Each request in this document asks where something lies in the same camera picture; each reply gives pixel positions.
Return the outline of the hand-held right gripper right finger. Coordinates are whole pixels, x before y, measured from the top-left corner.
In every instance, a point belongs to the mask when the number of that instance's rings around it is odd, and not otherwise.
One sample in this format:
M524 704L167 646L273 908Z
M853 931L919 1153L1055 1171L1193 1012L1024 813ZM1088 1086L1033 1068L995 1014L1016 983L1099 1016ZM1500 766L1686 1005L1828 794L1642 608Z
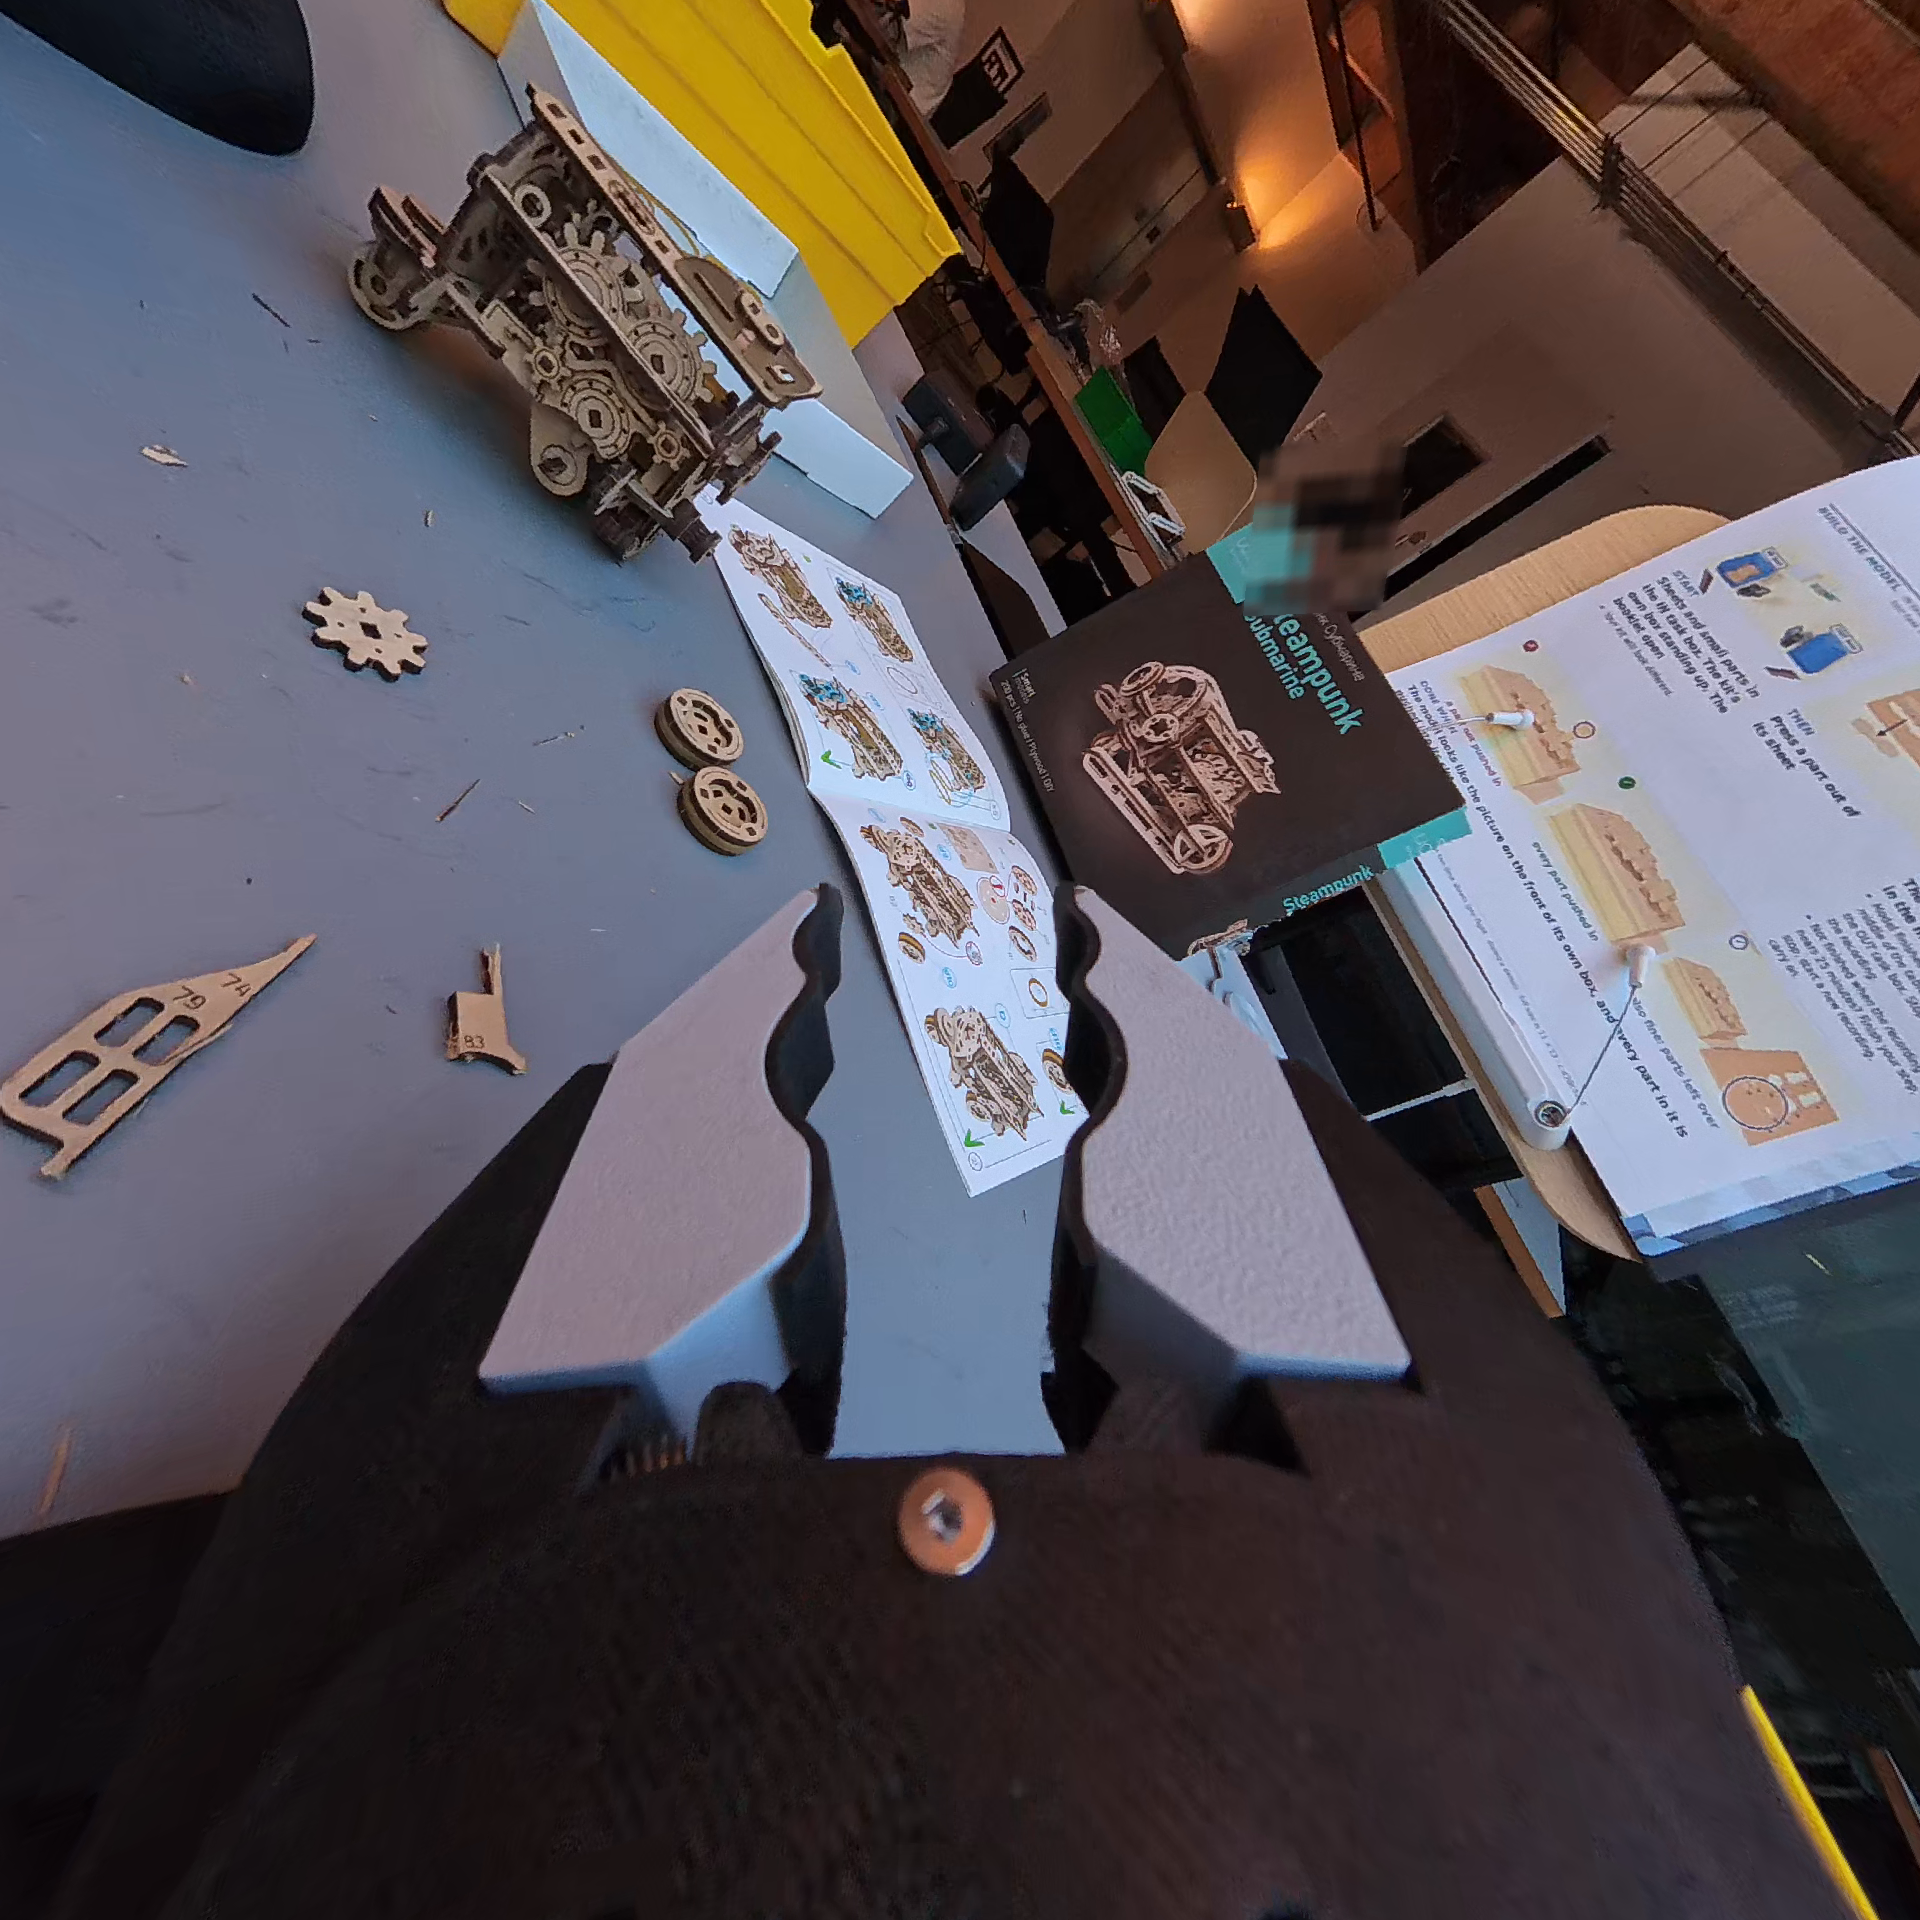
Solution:
M1410 1347L1243 990L1081 884L1053 898L1064 1156L1041 1402L1071 1453L1126 1393L1261 1451L1273 1380L1404 1386Z

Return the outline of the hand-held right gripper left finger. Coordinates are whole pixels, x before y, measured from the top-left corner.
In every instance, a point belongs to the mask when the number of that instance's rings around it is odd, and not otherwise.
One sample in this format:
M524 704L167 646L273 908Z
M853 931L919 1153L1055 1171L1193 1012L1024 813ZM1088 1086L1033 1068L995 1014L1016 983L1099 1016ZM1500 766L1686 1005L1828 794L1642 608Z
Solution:
M708 1393L779 1395L834 1446L848 1326L828 1148L844 900L819 881L630 1035L477 1366L495 1393L618 1386L691 1440Z

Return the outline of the wooden gear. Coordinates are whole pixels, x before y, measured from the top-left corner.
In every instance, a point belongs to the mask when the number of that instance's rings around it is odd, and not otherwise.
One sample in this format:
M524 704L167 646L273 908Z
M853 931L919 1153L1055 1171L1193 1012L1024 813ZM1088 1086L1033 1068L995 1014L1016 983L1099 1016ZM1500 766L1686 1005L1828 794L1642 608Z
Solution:
M373 669L387 682L424 672L427 639L406 611L376 602L366 589L322 587L302 616L311 641L337 653L351 672Z

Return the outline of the wooden submarine model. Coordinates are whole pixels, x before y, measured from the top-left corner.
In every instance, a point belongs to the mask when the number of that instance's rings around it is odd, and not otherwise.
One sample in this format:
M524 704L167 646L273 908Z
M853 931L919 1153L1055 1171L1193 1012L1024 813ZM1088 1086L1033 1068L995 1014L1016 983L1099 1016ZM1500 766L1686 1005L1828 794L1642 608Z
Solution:
M658 537L708 558L702 494L726 505L779 446L770 414L819 396L767 300L535 84L450 219L384 186L368 217L359 312L471 333L528 396L539 487L620 562Z

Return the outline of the black model kit box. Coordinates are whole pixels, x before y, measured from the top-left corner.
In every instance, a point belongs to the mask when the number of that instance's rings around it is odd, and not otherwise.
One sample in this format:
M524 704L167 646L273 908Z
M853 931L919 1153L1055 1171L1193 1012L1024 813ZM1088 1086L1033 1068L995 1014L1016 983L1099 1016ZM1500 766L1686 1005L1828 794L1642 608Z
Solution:
M1171 958L1471 830L1351 624L1240 593L1192 556L989 675L1067 876Z

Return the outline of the white plastic stand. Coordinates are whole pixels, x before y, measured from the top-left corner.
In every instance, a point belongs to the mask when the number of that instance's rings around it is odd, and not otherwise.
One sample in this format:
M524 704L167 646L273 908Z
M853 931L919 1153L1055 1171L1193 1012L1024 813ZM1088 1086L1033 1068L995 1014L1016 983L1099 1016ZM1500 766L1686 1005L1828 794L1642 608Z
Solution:
M1287 1057L1265 1003L1251 976L1246 972L1243 956L1251 945L1254 930L1240 918L1226 930L1198 939L1188 954L1178 960L1178 968L1198 981L1231 1017L1254 1033L1275 1061Z

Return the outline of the small notched wooden piece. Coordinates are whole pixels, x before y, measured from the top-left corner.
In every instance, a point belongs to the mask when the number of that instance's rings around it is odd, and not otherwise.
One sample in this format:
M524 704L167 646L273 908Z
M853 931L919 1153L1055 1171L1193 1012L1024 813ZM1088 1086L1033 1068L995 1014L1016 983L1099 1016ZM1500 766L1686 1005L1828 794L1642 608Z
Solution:
M485 1061L524 1076L528 1061L510 1035L498 944L477 951L477 979L477 987L462 987L445 995L444 1057L464 1063Z

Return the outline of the white clip bar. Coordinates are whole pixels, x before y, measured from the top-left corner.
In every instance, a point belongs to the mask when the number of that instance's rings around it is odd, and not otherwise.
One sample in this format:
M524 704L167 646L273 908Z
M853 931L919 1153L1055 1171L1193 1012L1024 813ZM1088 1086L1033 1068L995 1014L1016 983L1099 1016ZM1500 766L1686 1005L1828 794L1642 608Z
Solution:
M1369 884L1405 972L1448 1035L1488 1110L1531 1150L1569 1143L1572 1101L1510 1016L1475 954L1416 862Z

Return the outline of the round wooden wheel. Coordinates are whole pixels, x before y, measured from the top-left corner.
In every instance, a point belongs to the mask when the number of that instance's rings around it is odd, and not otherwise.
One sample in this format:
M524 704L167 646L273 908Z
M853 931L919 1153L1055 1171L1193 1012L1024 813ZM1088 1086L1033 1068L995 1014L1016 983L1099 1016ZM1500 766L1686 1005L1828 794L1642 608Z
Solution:
M734 767L746 749L734 713L696 685L667 692L653 708L652 721L659 743L687 769Z
M709 851L742 856L758 850L770 816L756 787L728 766L702 766L678 784L684 828Z

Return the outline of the open instruction booklet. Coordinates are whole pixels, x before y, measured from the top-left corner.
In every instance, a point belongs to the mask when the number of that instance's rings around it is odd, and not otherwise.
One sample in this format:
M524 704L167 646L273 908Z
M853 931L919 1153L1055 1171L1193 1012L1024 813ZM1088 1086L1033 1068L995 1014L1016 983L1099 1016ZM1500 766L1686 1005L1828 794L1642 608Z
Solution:
M1058 1161L1085 1107L1049 893L984 743L898 593L740 499L700 505L967 1192Z

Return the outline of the pointed windowed wooden piece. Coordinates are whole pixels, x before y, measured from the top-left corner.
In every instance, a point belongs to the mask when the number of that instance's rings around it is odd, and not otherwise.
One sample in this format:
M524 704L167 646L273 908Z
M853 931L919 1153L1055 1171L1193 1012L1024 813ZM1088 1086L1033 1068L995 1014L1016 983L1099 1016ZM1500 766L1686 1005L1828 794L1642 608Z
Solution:
M305 934L252 963L122 990L7 1072L2 1120L48 1145L40 1179L60 1181L313 941Z

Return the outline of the beige chair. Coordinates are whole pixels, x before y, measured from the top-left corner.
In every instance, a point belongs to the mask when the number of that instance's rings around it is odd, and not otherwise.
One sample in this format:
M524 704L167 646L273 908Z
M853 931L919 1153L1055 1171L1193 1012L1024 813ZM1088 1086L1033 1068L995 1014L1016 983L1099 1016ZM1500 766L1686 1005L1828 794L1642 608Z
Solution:
M1251 513L1258 472L1203 391L1186 394L1154 439L1144 476L1179 519L1182 551L1198 556Z

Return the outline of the black desk device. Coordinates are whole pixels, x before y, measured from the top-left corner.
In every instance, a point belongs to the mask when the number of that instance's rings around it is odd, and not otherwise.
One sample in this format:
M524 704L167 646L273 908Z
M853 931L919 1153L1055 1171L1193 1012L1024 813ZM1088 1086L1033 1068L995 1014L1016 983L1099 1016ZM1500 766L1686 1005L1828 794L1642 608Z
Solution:
M1026 478L1030 435L1012 421L995 428L976 396L947 369L929 369L899 396L906 447L942 519L958 533L979 525Z

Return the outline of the green box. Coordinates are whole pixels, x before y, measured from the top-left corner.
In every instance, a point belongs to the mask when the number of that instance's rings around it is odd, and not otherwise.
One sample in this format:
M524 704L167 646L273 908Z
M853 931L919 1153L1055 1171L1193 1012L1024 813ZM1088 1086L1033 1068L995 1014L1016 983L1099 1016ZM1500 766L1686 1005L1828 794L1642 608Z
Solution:
M1113 368L1092 372L1076 391L1073 407L1116 472L1145 472L1154 435Z

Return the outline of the yellow plastic bin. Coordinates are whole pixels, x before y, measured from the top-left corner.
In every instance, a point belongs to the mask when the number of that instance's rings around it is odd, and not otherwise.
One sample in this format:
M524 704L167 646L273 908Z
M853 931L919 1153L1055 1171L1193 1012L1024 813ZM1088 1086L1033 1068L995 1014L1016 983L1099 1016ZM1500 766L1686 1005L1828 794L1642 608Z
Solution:
M559 1L558 17L796 244L858 348L958 251L852 55L800 1Z
M1876 1918L1878 1914L1866 1898L1853 1865L1839 1848L1806 1778L1752 1686L1739 1686L1739 1705L1800 1834L1811 1848L1814 1857L1819 1860L1845 1915Z

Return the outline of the black chair back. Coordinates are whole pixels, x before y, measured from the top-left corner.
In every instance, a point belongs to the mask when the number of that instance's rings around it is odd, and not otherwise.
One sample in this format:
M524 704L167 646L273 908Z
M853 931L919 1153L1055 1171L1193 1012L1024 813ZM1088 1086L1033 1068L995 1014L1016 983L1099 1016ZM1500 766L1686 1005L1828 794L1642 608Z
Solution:
M1251 467L1261 467L1294 429L1321 369L1251 285L1235 294L1206 400Z

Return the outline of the white cardboard tray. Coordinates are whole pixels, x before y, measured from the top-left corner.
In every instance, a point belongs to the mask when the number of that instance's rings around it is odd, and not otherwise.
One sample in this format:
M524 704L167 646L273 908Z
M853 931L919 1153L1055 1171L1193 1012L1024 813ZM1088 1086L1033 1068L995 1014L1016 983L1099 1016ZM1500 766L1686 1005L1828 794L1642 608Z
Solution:
M495 62L524 112L538 84L659 199L703 251L759 292L819 396L784 406L771 426L777 458L864 515L881 515L913 474L899 461L891 419L834 322L804 257L559 12L522 3Z

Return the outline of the metal railing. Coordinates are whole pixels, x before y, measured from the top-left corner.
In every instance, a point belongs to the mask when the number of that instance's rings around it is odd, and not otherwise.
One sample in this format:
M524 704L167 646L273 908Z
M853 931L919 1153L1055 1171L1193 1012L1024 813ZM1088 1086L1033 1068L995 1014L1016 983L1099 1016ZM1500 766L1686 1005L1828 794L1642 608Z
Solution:
M1858 464L1915 456L1903 418L1867 396L1811 336L1772 300L1735 257L1700 228L1474 3L1429 1L1427 12L1470 59L1548 135L1594 192L1595 205L1687 289L1792 403Z

